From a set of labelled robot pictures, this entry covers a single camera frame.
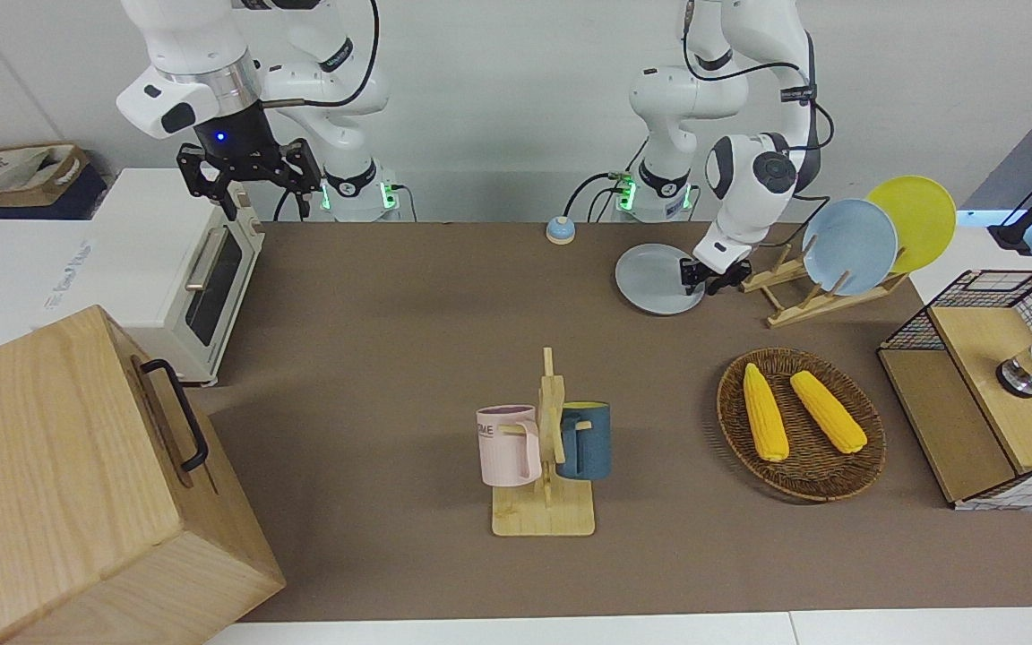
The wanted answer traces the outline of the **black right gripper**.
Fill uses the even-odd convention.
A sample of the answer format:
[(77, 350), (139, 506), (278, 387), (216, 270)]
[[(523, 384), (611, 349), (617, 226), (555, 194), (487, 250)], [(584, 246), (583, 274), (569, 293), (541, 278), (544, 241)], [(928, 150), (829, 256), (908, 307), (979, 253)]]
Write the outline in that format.
[[(217, 204), (228, 221), (237, 220), (237, 205), (230, 196), (230, 181), (270, 181), (284, 186), (279, 208), (292, 197), (300, 220), (310, 216), (312, 195), (321, 189), (321, 167), (305, 138), (278, 146), (269, 118), (261, 105), (250, 105), (193, 127), (198, 142), (183, 143), (178, 168), (187, 191)], [(203, 163), (217, 171), (209, 179)]]

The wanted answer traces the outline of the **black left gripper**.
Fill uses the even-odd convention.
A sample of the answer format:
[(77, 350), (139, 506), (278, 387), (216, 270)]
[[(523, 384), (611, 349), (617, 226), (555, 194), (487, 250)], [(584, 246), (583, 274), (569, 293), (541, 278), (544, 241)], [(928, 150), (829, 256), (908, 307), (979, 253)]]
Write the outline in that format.
[(690, 297), (701, 283), (705, 283), (706, 297), (714, 297), (722, 289), (740, 286), (751, 275), (750, 260), (733, 262), (724, 271), (717, 272), (705, 262), (691, 257), (680, 258), (679, 271), (684, 293)]

